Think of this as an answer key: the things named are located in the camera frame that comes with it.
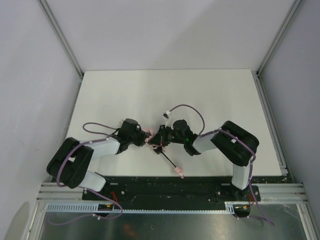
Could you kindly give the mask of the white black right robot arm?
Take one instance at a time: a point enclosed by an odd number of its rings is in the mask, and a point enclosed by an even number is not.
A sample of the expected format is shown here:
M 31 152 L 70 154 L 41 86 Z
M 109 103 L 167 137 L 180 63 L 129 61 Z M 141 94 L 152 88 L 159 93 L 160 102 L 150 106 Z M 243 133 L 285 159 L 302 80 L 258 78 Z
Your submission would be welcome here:
M 226 121 L 220 128 L 198 135 L 192 132 L 187 122 L 177 120 L 172 127 L 161 125 L 157 133 L 147 143 L 156 153 L 171 143 L 182 144 L 190 156 L 218 149 L 232 162 L 233 172 L 231 184 L 234 194 L 250 193 L 256 200 L 252 188 L 253 162 L 256 160 L 259 140 L 232 121 Z

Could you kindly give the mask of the pink folding umbrella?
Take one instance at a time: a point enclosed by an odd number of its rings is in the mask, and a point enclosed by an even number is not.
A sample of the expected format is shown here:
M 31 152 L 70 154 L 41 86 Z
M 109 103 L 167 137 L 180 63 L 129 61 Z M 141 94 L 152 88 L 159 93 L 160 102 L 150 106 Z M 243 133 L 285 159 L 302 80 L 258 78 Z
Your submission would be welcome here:
M 174 167 L 174 172 L 179 175 L 181 179 L 184 179 L 185 176 L 182 168 L 170 160 L 170 158 L 165 154 L 165 151 L 169 144 L 174 143 L 183 145 L 186 143 L 186 140 L 179 136 L 176 130 L 166 125 L 160 125 L 157 132 L 154 132 L 152 129 L 148 129 L 147 133 L 150 136 L 145 140 L 146 143 L 152 147 L 156 154 L 162 155 Z

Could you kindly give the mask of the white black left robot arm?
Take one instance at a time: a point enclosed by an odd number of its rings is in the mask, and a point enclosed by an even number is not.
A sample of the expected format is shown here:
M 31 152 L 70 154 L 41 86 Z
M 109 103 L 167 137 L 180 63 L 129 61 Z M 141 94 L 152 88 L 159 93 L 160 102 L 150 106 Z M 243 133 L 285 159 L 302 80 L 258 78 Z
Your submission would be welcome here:
M 102 175 L 89 171 L 91 160 L 117 155 L 130 145 L 142 147 L 151 136 L 143 131 L 137 121 L 127 118 L 112 134 L 102 139 L 79 141 L 73 137 L 64 140 L 46 167 L 46 172 L 56 180 L 59 187 L 83 188 L 99 192 L 107 180 Z

